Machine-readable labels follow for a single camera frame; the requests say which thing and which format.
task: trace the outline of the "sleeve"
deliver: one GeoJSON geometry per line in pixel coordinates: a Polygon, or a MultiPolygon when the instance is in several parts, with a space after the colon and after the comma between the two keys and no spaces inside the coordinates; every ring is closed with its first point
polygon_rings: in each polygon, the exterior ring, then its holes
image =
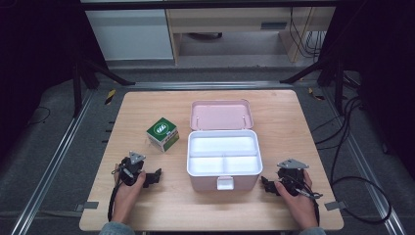
{"type": "Polygon", "coordinates": [[[108,222],[102,228],[100,235],[135,235],[135,232],[123,223],[108,222]]]}
{"type": "Polygon", "coordinates": [[[303,230],[299,235],[325,235],[326,232],[321,227],[313,227],[303,230]]]}

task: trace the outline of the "box latch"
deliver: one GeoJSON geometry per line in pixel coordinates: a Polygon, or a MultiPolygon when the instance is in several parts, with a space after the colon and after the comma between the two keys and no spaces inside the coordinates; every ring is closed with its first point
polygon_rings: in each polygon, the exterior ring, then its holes
{"type": "Polygon", "coordinates": [[[232,176],[217,177],[217,190],[233,190],[234,183],[232,176]]]}

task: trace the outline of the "metal bracket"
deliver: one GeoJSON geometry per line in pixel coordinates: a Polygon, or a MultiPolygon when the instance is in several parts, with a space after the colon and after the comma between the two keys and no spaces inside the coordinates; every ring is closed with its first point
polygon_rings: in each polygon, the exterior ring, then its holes
{"type": "Polygon", "coordinates": [[[327,203],[324,205],[327,209],[327,211],[332,211],[335,209],[346,209],[347,208],[347,204],[345,202],[331,202],[331,203],[327,203]]]}
{"type": "Polygon", "coordinates": [[[277,165],[281,168],[309,168],[308,164],[303,164],[302,162],[299,162],[294,159],[288,159],[286,161],[278,163],[277,165]]]}
{"type": "Polygon", "coordinates": [[[84,204],[78,204],[76,205],[74,211],[83,212],[84,209],[97,209],[98,204],[98,202],[86,202],[84,204]]]}
{"type": "Polygon", "coordinates": [[[141,161],[143,161],[143,160],[146,159],[146,156],[137,154],[137,153],[135,153],[133,151],[130,151],[129,152],[129,157],[130,157],[130,160],[131,160],[131,164],[132,165],[136,165],[136,164],[138,164],[141,161]]]}

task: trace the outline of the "human hand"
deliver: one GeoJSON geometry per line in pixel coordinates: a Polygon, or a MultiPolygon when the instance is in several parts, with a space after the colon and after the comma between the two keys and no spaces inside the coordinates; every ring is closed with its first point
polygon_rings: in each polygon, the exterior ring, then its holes
{"type": "MultiPolygon", "coordinates": [[[[118,180],[118,171],[114,174],[115,184],[118,180]]],[[[137,201],[138,195],[143,188],[144,181],[146,181],[146,171],[141,171],[137,177],[137,181],[132,185],[128,186],[121,183],[118,188],[114,200],[114,210],[112,221],[126,224],[131,214],[132,209],[137,201]]]]}
{"type": "MultiPolygon", "coordinates": [[[[308,172],[304,170],[304,181],[311,189],[311,179],[308,172]]],[[[318,227],[317,218],[315,217],[313,202],[302,194],[298,194],[293,197],[286,188],[279,181],[275,181],[275,187],[278,193],[284,199],[287,204],[290,214],[297,222],[301,230],[305,230],[311,227],[318,227]]]]}

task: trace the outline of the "gray floor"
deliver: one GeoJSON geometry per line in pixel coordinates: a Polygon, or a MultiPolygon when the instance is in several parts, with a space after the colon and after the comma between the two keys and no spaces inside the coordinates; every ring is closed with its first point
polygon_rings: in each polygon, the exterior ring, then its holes
{"type": "MultiPolygon", "coordinates": [[[[230,41],[238,38],[244,43],[255,44],[258,39],[249,34],[229,35],[230,41]]],[[[186,38],[182,46],[181,64],[177,67],[145,68],[138,70],[114,70],[118,75],[126,79],[139,82],[200,82],[215,81],[278,81],[285,79],[300,71],[303,66],[312,63],[312,59],[302,59],[299,64],[291,64],[283,55],[281,44],[275,37],[270,37],[255,46],[256,51],[231,47],[227,54],[236,56],[220,57],[219,51],[223,48],[221,41],[216,41],[217,47],[209,45],[211,49],[205,50],[205,43],[212,41],[195,41],[186,38]]],[[[228,35],[224,34],[222,41],[227,41],[228,35]]],[[[318,71],[305,77],[303,81],[294,86],[278,86],[278,89],[293,89],[297,92],[301,107],[304,111],[309,129],[313,130],[320,124],[334,118],[337,114],[333,111],[330,96],[333,87],[320,88],[316,85],[318,71]],[[326,99],[319,100],[308,93],[312,87],[314,95],[322,95],[326,99]]],[[[117,112],[126,92],[140,90],[140,85],[134,88],[126,88],[117,85],[106,77],[99,75],[100,87],[90,93],[83,89],[84,97],[92,94],[89,108],[85,112],[84,119],[76,130],[57,174],[51,182],[44,199],[41,201],[41,212],[72,212],[77,204],[83,204],[88,198],[89,191],[98,169],[100,160],[106,148],[106,140],[110,137],[107,130],[112,128],[111,121],[116,119],[117,112]],[[108,92],[116,89],[116,94],[110,105],[105,105],[108,92]]],[[[356,95],[356,91],[345,87],[347,100],[356,95]]],[[[60,146],[61,139],[72,122],[73,98],[72,84],[70,81],[50,88],[44,93],[40,107],[33,114],[30,124],[22,134],[22,138],[16,143],[10,153],[8,170],[1,172],[0,181],[0,234],[10,234],[14,228],[19,214],[26,207],[31,195],[35,191],[42,175],[48,168],[60,146]]],[[[379,185],[390,198],[398,221],[403,226],[406,234],[415,234],[414,195],[415,184],[413,179],[404,169],[395,156],[386,155],[382,151],[382,141],[379,140],[376,130],[364,109],[356,109],[351,116],[351,137],[358,143],[358,150],[379,181],[379,185]]],[[[324,139],[336,132],[339,128],[334,119],[323,127],[312,131],[314,141],[324,139]]],[[[327,143],[317,145],[318,149],[336,146],[339,138],[327,143]]],[[[355,151],[345,142],[340,149],[338,162],[335,168],[335,178],[346,175],[362,175],[361,163],[355,155],[355,151]]],[[[336,154],[336,149],[319,150],[320,158],[330,177],[330,170],[336,154]]],[[[361,182],[348,181],[334,188],[339,200],[346,201],[351,212],[367,219],[379,219],[381,216],[377,208],[376,199],[369,193],[368,187],[361,182]]],[[[402,234],[399,231],[389,231],[385,224],[371,225],[360,222],[342,211],[345,227],[340,231],[330,231],[328,234],[402,234]]],[[[39,213],[26,234],[96,234],[96,232],[83,232],[78,227],[78,217],[62,217],[45,213],[39,213]]]]}

